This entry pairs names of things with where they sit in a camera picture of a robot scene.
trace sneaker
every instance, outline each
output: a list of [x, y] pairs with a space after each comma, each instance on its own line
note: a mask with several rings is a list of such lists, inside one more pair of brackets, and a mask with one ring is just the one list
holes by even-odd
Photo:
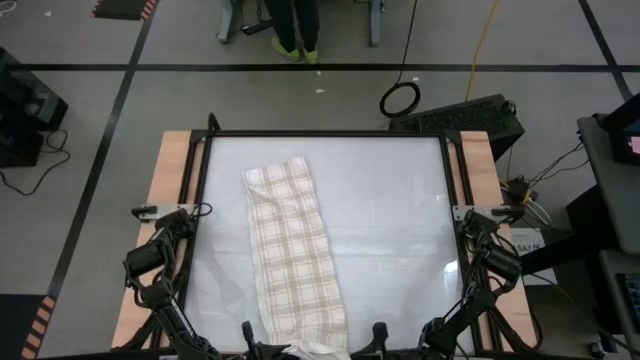
[[307, 58], [307, 62], [311, 65], [318, 63], [318, 48], [313, 51], [304, 50], [304, 56]]
[[287, 50], [285, 50], [284, 47], [282, 47], [282, 44], [280, 44], [280, 40], [278, 40], [277, 37], [274, 37], [273, 39], [271, 39], [271, 46], [273, 46], [273, 48], [278, 52], [278, 54], [284, 56], [285, 59], [289, 61], [296, 62], [300, 60], [300, 52], [298, 51], [298, 49], [288, 52]]

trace checkered cloth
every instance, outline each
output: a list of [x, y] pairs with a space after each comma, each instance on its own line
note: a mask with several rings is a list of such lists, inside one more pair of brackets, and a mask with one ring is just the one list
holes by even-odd
[[347, 324], [311, 173], [298, 157], [243, 174], [258, 303], [271, 344], [349, 359]]

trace black frame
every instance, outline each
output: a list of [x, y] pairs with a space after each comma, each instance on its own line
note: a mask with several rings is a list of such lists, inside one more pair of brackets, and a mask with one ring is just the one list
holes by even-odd
[[[451, 207], [458, 205], [458, 198], [456, 196], [455, 184], [453, 181], [453, 171], [449, 158], [448, 142], [451, 141], [456, 148], [456, 157], [458, 160], [458, 167], [460, 169], [460, 177], [462, 182], [462, 190], [465, 197], [466, 205], [473, 205], [473, 195], [471, 193], [471, 184], [469, 181], [469, 174], [467, 172], [467, 165], [464, 157], [464, 151], [462, 149], [462, 142], [460, 141], [460, 132], [455, 131], [362, 131], [362, 130], [221, 130], [215, 117], [210, 115], [209, 117], [209, 129], [205, 130], [192, 130], [191, 138], [189, 140], [189, 150], [187, 152], [187, 159], [185, 162], [185, 168], [182, 176], [182, 184], [180, 187], [179, 202], [185, 203], [187, 201], [187, 194], [191, 182], [191, 175], [193, 172], [193, 166], [195, 163], [196, 148], [201, 141], [204, 141], [204, 149], [200, 164], [200, 172], [198, 174], [198, 185], [195, 197], [195, 204], [201, 204], [204, 197], [204, 184], [208, 175], [208, 163], [210, 158], [211, 146], [213, 139], [216, 137], [377, 137], [377, 138], [418, 138], [428, 137], [437, 138], [440, 142], [440, 150], [442, 153], [442, 161], [444, 166], [445, 181], [447, 184], [447, 192], [449, 196], [449, 202]], [[455, 226], [456, 220], [451, 212], [451, 221]], [[454, 232], [456, 237], [456, 247], [458, 250], [458, 259], [460, 260], [461, 273], [466, 273], [470, 265], [469, 257], [467, 256], [467, 250], [464, 243], [458, 238], [457, 232]], [[195, 234], [193, 237], [187, 239], [187, 246], [185, 249], [185, 256], [182, 263], [182, 269], [185, 270], [184, 286], [181, 287], [178, 292], [178, 304], [184, 307], [186, 301], [187, 290], [189, 286], [189, 270], [193, 261], [193, 250], [195, 248], [195, 239], [197, 236], [197, 223], [195, 228]], [[494, 351], [502, 351], [502, 342], [497, 331], [497, 326], [492, 319], [487, 317], [491, 332], [491, 341]], [[476, 320], [471, 324], [471, 338], [475, 353], [485, 351], [482, 346], [482, 339], [480, 337], [479, 322]], [[152, 338], [152, 347], [158, 347], [160, 341], [160, 331]]]

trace metal frame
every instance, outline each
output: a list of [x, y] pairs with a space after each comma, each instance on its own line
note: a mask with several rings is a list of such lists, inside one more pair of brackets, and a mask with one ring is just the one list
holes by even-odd
[[[377, 137], [377, 138], [416, 138], [416, 137], [429, 137], [437, 138], [440, 142], [440, 149], [442, 153], [442, 161], [444, 166], [444, 176], [447, 184], [447, 191], [451, 207], [458, 205], [455, 185], [453, 182], [453, 172], [451, 168], [451, 162], [449, 159], [449, 149], [447, 147], [448, 141], [451, 141], [442, 131], [423, 131], [423, 132], [389, 132], [389, 131], [351, 131], [351, 130], [338, 130], [338, 131], [307, 131], [307, 130], [220, 130], [220, 126], [217, 123], [215, 117], [209, 117], [209, 129], [207, 130], [193, 130], [191, 132], [191, 139], [189, 143], [189, 150], [187, 153], [187, 160], [185, 163], [185, 169], [182, 178], [182, 185], [180, 188], [179, 202], [186, 202], [187, 193], [190, 185], [191, 174], [193, 172], [194, 158], [196, 154], [196, 147], [202, 141], [204, 141], [204, 152], [202, 156], [202, 162], [200, 164], [200, 172], [198, 175], [198, 186], [195, 198], [196, 204], [201, 204], [204, 196], [204, 184], [208, 175], [208, 162], [210, 158], [210, 151], [213, 140], [217, 137]], [[468, 172], [466, 169], [466, 161], [464, 158], [464, 152], [462, 151], [462, 145], [458, 141], [452, 141], [456, 146], [456, 154], [458, 164], [460, 167], [460, 175], [463, 184], [463, 192], [465, 201], [468, 205], [473, 204], [473, 196], [471, 194], [471, 185], [469, 183]], [[455, 224], [455, 218], [453, 210], [451, 210], [451, 220]], [[187, 247], [185, 249], [185, 257], [183, 261], [183, 269], [191, 268], [193, 261], [193, 249], [195, 247], [194, 235], [191, 239], [187, 240]], [[461, 264], [461, 271], [465, 273], [470, 265], [469, 258], [464, 243], [456, 236], [456, 247], [458, 250], [458, 258]], [[189, 286], [189, 274], [186, 273], [187, 279], [185, 285], [178, 293], [178, 303], [180, 306], [184, 306], [186, 300], [187, 289]], [[494, 331], [495, 327], [492, 327], [491, 336], [494, 344], [494, 349], [502, 349], [500, 343], [500, 337], [497, 332]], [[482, 351], [482, 340], [480, 338], [480, 330], [478, 321], [471, 325], [471, 337], [473, 346], [476, 352]]]

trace concrete floor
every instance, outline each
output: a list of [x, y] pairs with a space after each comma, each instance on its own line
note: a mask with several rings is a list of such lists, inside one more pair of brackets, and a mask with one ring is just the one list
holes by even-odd
[[[69, 131], [68, 150], [73, 157], [30, 198], [0, 187], [0, 226], [6, 234], [0, 271], [11, 274], [0, 281], [0, 293], [46, 294], [105, 126], [117, 125], [86, 218], [80, 222], [77, 247], [41, 357], [109, 349], [123, 293], [121, 261], [134, 246], [139, 229], [129, 210], [146, 200], [164, 131], [203, 128], [209, 112], [217, 115], [225, 129], [387, 126], [378, 101], [394, 83], [396, 71], [195, 72], [167, 67], [133, 72], [126, 66], [132, 55], [139, 64], [283, 63], [270, 49], [271, 30], [252, 37], [239, 33], [226, 46], [218, 43], [220, 3], [162, 0], [139, 58], [134, 47], [141, 23], [92, 19], [89, 13], [95, 0], [73, 4], [20, 0], [16, 10], [0, 18], [0, 46], [22, 63], [122, 65], [103, 71], [70, 66], [60, 70], [73, 71], [36, 72], [70, 105], [62, 127]], [[421, 1], [407, 62], [469, 64], [491, 4], [491, 0]], [[588, 4], [617, 63], [639, 65], [640, 30], [635, 24], [640, 3], [589, 0]], [[320, 1], [321, 61], [399, 64], [412, 5], [410, 0], [387, 2], [382, 43], [370, 48], [366, 5]], [[254, 14], [255, 5], [247, 3], [247, 23], [255, 22]], [[526, 130], [513, 150], [511, 176], [535, 175], [578, 143], [579, 117], [611, 111], [623, 102], [612, 74], [589, 67], [607, 62], [575, 0], [503, 1], [479, 63], [584, 65], [573, 70], [548, 66], [528, 72], [476, 74], [472, 98], [502, 93], [516, 102], [518, 119]], [[404, 74], [407, 80], [419, 79], [423, 99], [418, 110], [463, 101], [469, 73], [433, 69]], [[633, 93], [640, 91], [640, 74], [625, 73], [623, 79]], [[118, 93], [123, 103], [116, 101]], [[403, 95], [392, 98], [393, 106], [405, 103]], [[563, 167], [580, 164], [585, 157], [584, 152], [572, 155]], [[55, 159], [43, 156], [35, 168], [6, 173], [13, 182], [30, 188], [50, 161]], [[497, 167], [505, 178], [506, 157]], [[593, 184], [588, 166], [564, 172], [537, 186], [539, 202], [556, 227], [569, 228], [564, 206]], [[588, 311], [590, 290], [580, 275], [581, 266], [568, 264], [557, 271], [560, 284]], [[588, 356], [585, 344], [597, 339], [595, 328], [553, 289], [531, 288], [528, 294], [544, 330], [542, 349]]]

